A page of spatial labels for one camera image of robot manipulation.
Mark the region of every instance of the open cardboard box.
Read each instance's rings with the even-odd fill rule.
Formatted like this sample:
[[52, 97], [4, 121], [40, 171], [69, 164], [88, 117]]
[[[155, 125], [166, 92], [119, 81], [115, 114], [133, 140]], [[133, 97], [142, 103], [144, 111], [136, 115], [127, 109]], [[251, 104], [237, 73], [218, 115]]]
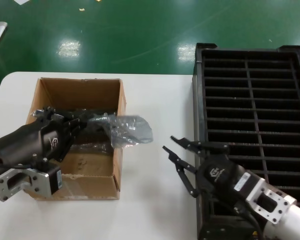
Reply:
[[[26, 123], [36, 119], [35, 110], [51, 106], [73, 109], [113, 109], [124, 115], [126, 98], [120, 79], [64, 79], [40, 78]], [[71, 153], [59, 164], [62, 172], [62, 188], [51, 198], [33, 192], [37, 200], [95, 200], [119, 199], [122, 170], [122, 149], [113, 155], [102, 153]]]

